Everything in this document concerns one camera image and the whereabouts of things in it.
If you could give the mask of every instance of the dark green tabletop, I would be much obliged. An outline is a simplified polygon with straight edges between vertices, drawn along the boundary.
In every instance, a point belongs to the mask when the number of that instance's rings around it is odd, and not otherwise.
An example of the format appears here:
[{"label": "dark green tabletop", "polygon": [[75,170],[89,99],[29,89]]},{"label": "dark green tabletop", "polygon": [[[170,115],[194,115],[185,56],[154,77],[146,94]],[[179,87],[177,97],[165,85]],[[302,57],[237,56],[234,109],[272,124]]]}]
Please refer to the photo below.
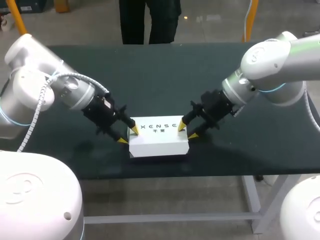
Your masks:
[{"label": "dark green tabletop", "polygon": [[[183,115],[190,101],[221,82],[251,45],[242,43],[139,46],[54,46],[51,49],[79,73],[109,89],[132,117]],[[126,127],[116,124],[123,133]],[[181,176],[306,174],[320,172],[320,133],[307,116],[304,101],[277,107],[259,96],[220,130],[190,142],[182,159],[146,158],[135,162],[128,147],[106,135],[81,111],[56,100],[42,113],[25,151],[66,163],[80,179]],[[22,136],[0,140],[0,149],[16,150]]]}]

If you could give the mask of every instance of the gray floor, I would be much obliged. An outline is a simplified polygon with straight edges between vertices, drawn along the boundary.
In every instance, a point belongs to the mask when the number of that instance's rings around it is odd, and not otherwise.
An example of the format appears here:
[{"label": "gray floor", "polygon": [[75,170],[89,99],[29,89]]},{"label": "gray floor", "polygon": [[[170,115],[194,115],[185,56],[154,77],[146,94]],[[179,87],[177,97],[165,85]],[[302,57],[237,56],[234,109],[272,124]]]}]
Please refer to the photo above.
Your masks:
[{"label": "gray floor", "polygon": [[[249,0],[181,0],[182,16],[176,43],[239,42]],[[48,10],[24,15],[27,30],[46,45],[120,45],[118,0],[74,0],[72,12],[57,14]],[[151,29],[145,15],[145,39]],[[252,40],[272,38],[287,30],[301,37],[320,26],[320,4],[313,0],[261,0]],[[18,38],[16,29],[0,32],[0,87],[9,75],[3,57]],[[320,83],[308,84],[320,111]],[[193,177],[126,179],[81,182],[85,215],[128,215],[246,211],[238,177]],[[270,187],[258,183],[260,198]],[[263,235],[252,235],[248,222],[174,222],[89,225],[89,240],[124,239],[217,239],[282,240],[278,218]]]}]

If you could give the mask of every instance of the metal table frame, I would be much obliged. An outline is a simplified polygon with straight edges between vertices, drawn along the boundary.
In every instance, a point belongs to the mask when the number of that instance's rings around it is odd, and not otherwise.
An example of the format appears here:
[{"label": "metal table frame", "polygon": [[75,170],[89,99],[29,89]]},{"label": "metal table frame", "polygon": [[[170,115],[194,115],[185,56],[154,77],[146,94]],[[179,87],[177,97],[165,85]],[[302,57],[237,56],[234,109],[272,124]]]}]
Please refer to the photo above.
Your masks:
[{"label": "metal table frame", "polygon": [[176,221],[228,221],[252,220],[254,234],[264,233],[269,223],[275,218],[287,193],[300,178],[296,175],[279,175],[263,205],[260,204],[253,176],[242,176],[249,212],[230,213],[193,213],[193,214],[155,214],[155,215],[118,215],[86,216],[85,224],[146,223]]}]

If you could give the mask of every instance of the black pants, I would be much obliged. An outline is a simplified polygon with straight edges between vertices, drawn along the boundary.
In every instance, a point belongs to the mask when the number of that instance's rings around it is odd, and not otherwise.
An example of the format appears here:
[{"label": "black pants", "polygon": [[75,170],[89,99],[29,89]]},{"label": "black pants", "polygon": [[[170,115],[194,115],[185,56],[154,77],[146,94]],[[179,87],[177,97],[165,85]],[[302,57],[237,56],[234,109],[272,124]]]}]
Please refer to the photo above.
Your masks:
[{"label": "black pants", "polygon": [[180,0],[119,0],[123,44],[144,44],[145,6],[152,20],[149,44],[169,44],[175,40]]}]

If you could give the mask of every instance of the white robotic arm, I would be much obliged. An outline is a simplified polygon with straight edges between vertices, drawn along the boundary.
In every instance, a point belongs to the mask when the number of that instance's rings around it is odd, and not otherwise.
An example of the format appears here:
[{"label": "white robotic arm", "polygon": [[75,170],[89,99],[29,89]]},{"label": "white robotic arm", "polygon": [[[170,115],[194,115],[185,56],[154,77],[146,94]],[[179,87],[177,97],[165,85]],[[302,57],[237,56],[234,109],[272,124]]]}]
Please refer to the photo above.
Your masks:
[{"label": "white robotic arm", "polygon": [[201,103],[191,103],[193,110],[183,116],[178,129],[181,131],[197,116],[205,122],[189,132],[189,138],[198,137],[208,128],[219,128],[222,118],[235,115],[257,94],[277,106],[292,105],[304,95],[305,81],[319,76],[320,34],[297,39],[285,31],[252,46],[242,57],[240,68],[222,81],[222,90],[207,91]]},{"label": "white robotic arm", "polygon": [[12,73],[0,94],[0,138],[13,139],[29,127],[19,148],[21,151],[36,125],[40,110],[48,109],[53,103],[54,93],[71,110],[81,110],[100,132],[107,133],[117,142],[127,143],[125,137],[111,128],[117,120],[138,134],[135,121],[125,114],[124,107],[115,106],[106,88],[77,73],[30,34],[21,36],[4,59]]}]

